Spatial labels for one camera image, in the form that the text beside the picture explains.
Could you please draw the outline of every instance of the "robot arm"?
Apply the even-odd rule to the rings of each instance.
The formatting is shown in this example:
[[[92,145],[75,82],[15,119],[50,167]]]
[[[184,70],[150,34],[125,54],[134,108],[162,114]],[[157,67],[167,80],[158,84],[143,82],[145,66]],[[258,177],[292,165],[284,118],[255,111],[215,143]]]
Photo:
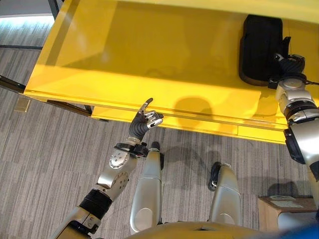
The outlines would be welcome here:
[[[145,112],[152,100],[151,98],[142,105],[130,125],[129,136],[124,143],[118,143],[113,148],[97,184],[81,204],[74,208],[51,239],[88,239],[91,238],[88,233],[96,232],[110,205],[125,189],[137,158],[148,154],[146,144],[141,143],[144,134],[163,121],[161,114],[155,111]]]
[[[285,72],[278,82],[276,99],[288,122],[288,129],[284,130],[286,145],[292,159],[308,167],[312,193],[318,207],[319,109],[305,90],[306,84],[312,82],[301,73],[305,66],[303,57],[293,55],[284,58],[277,54],[275,59]]]

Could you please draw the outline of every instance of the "black cable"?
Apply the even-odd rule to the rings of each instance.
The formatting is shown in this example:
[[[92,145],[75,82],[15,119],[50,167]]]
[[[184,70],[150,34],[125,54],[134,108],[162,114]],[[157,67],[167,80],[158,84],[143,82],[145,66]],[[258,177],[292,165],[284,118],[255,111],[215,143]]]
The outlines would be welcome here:
[[[319,86],[319,82],[314,82],[314,81],[306,80],[306,85],[316,85],[316,86]]]

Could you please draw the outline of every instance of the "white wall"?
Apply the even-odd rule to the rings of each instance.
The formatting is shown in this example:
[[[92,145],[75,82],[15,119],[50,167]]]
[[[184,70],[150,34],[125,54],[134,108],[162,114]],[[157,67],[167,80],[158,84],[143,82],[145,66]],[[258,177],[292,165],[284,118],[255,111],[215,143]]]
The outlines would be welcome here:
[[[0,16],[51,14],[47,0],[0,0]]]

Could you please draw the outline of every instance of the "gray striped carpet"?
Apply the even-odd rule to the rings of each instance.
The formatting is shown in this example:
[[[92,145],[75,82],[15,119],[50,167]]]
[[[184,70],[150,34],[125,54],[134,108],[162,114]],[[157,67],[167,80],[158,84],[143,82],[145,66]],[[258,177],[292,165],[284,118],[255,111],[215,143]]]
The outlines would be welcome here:
[[[0,44],[41,45],[50,26],[0,21]],[[0,74],[26,83],[38,54],[0,49]],[[95,184],[128,124],[86,118],[35,100],[27,113],[17,113],[16,100],[17,94],[0,89],[0,238],[44,239]],[[231,164],[237,174],[246,227],[258,229],[258,196],[310,194],[306,170],[290,159],[284,145],[164,128],[146,135],[145,142],[153,140],[165,154],[164,222],[207,220],[212,201],[207,181],[215,161]],[[141,159],[93,238],[129,235],[142,166]]]

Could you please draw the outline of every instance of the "yellow table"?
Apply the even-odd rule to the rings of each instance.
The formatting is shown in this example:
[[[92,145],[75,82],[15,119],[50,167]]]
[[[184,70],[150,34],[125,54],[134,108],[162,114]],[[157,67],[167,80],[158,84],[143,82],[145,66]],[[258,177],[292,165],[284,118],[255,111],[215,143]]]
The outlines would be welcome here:
[[[164,127],[284,143],[275,90],[238,77],[244,12],[303,20],[283,20],[284,36],[318,81],[318,1],[138,1],[66,0],[24,94],[121,121],[153,97],[149,109],[165,115]],[[269,11],[282,6],[289,14]],[[307,89],[319,105],[319,87]]]

